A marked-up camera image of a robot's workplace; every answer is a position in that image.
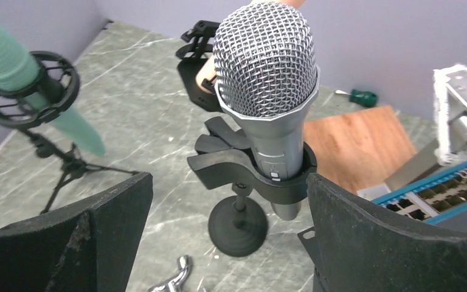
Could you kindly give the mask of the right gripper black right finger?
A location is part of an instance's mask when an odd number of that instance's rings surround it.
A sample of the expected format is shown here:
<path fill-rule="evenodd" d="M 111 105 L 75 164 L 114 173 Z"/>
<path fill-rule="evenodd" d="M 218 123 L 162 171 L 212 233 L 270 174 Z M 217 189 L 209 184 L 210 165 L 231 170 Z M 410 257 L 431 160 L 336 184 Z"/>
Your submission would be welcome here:
<path fill-rule="evenodd" d="M 307 177 L 314 291 L 467 291 L 467 232 L 416 221 Z"/>

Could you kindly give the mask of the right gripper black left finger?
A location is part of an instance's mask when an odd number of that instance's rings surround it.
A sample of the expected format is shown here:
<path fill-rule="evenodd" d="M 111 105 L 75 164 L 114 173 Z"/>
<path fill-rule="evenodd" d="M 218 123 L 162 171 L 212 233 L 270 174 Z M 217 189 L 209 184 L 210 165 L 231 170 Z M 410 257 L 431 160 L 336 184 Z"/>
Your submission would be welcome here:
<path fill-rule="evenodd" d="M 142 172 L 0 228 L 0 291 L 125 291 L 152 199 Z"/>

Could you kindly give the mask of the black clip microphone stand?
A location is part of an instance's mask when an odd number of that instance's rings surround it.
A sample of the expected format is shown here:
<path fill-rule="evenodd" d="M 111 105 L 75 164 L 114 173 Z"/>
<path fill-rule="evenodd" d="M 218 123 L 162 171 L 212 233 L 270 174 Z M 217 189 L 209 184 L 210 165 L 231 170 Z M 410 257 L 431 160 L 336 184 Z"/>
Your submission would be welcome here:
<path fill-rule="evenodd" d="M 204 123 L 208 134 L 196 140 L 197 154 L 187 158 L 191 170 L 206 189 L 231 184 L 234 196 L 221 200 L 211 211 L 208 230 L 213 244 L 231 257 L 246 257 L 257 251 L 268 233 L 263 208 L 250 194 L 256 190 L 276 205 L 290 206 L 306 198 L 306 178 L 317 170 L 316 157 L 303 145 L 303 161 L 292 179 L 274 181 L 258 172 L 243 130 L 234 131 L 222 117 Z"/>

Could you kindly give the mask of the black shock-mount tripod stand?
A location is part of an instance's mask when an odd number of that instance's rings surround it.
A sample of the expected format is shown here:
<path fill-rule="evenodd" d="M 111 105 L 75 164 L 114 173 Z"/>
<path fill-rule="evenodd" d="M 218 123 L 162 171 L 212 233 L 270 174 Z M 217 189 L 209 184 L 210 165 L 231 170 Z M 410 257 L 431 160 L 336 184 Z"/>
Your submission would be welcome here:
<path fill-rule="evenodd" d="M 87 173 L 105 170 L 122 172 L 122 169 L 88 163 L 83 159 L 76 143 L 67 152 L 33 128 L 42 124 L 53 126 L 67 115 L 78 97 L 80 77 L 69 60 L 49 51 L 32 51 L 40 71 L 36 79 L 19 91 L 0 90 L 0 126 L 13 128 L 29 138 L 38 158 L 56 156 L 62 161 L 60 179 L 44 209 L 50 211 L 59 191 L 67 184 Z"/>

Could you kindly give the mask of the mint green microphone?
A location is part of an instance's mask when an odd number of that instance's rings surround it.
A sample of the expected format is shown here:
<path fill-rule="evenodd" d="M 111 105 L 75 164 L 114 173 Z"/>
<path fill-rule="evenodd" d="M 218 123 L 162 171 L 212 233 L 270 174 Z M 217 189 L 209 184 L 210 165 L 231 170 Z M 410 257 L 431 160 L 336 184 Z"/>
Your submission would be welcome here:
<path fill-rule="evenodd" d="M 0 26 L 0 89 L 8 92 L 23 89 L 31 85 L 40 72 L 41 66 L 36 59 Z M 105 155 L 106 149 L 100 135 L 74 106 L 49 124 L 80 148 L 96 156 Z"/>

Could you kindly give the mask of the silver mesh-head microphone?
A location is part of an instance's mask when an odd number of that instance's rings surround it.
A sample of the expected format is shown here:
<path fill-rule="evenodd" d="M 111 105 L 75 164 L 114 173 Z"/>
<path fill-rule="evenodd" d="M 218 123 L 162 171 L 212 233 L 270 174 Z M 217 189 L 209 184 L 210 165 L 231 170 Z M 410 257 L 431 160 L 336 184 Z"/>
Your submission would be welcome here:
<path fill-rule="evenodd" d="M 281 2 L 244 5 L 219 24 L 213 55 L 220 106 L 243 130 L 256 171 L 277 183 L 297 177 L 320 84 L 305 17 Z"/>

